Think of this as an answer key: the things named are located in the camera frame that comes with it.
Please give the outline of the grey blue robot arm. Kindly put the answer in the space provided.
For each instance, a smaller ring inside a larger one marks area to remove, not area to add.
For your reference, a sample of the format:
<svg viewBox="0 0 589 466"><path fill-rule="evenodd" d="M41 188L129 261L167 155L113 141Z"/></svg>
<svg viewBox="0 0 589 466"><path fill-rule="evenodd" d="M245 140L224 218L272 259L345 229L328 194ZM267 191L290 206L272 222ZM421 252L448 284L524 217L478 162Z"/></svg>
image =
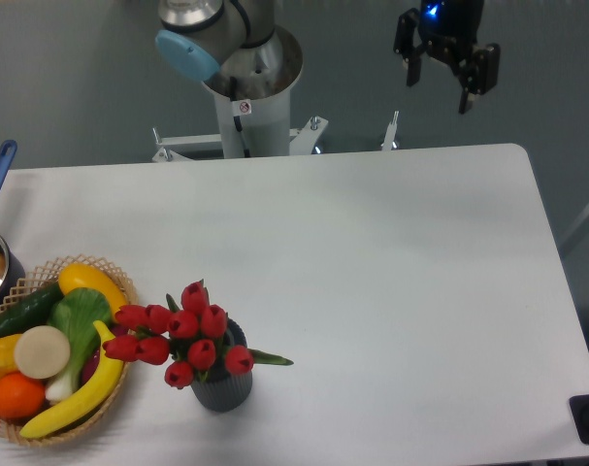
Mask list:
<svg viewBox="0 0 589 466"><path fill-rule="evenodd" d="M477 42L480 1L423 1L397 21L393 51L418 83L424 55L448 66L461 85L460 113L497 83L501 48ZM303 53L275 23L272 1L161 1L155 44L181 75L229 100L278 95L298 81Z"/></svg>

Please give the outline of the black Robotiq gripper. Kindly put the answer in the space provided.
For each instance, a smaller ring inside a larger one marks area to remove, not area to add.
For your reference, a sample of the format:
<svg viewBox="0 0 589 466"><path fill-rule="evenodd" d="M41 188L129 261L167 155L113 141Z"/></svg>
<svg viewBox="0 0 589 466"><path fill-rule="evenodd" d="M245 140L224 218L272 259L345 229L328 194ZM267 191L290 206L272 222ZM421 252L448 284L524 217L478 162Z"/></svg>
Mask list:
<svg viewBox="0 0 589 466"><path fill-rule="evenodd" d="M483 0L421 1L420 16L411 8L397 22L393 51L402 56L407 66L407 86L414 86L420 79L421 49L414 44L418 30L426 53L458 75L461 115L472 107L477 96L487 93L498 81L500 45L476 47L483 5Z"/></svg>

